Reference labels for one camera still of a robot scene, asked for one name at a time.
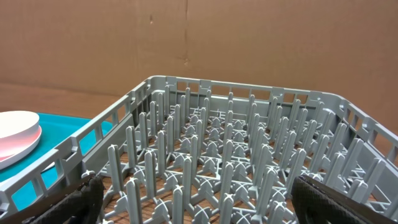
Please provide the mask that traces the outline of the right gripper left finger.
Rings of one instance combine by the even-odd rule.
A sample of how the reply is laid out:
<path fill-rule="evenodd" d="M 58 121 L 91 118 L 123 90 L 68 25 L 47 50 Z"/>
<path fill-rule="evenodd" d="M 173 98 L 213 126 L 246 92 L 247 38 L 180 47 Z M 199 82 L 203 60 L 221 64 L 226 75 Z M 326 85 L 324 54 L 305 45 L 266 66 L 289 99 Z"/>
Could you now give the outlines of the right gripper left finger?
<path fill-rule="evenodd" d="M 96 223 L 103 204 L 101 178 L 90 174 L 79 183 L 1 219 L 1 223 Z"/>

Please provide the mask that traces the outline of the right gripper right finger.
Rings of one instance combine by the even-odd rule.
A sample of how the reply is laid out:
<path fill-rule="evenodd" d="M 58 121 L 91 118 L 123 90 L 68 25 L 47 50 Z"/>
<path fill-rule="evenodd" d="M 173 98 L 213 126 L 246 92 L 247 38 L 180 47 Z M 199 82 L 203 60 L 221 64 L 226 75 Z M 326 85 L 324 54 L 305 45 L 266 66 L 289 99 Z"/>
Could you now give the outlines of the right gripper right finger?
<path fill-rule="evenodd" d="M 307 175 L 294 179 L 291 195 L 300 224 L 397 224 Z"/>

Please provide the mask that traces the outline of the pink bowl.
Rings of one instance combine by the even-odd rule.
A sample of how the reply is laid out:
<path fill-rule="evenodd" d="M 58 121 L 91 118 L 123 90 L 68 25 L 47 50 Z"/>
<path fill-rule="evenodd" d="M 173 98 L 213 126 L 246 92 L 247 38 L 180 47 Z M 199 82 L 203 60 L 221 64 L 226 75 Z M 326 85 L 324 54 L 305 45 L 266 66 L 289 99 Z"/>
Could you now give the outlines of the pink bowl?
<path fill-rule="evenodd" d="M 13 154 L 40 139 L 40 117 L 31 111 L 1 112 L 1 152 Z"/>

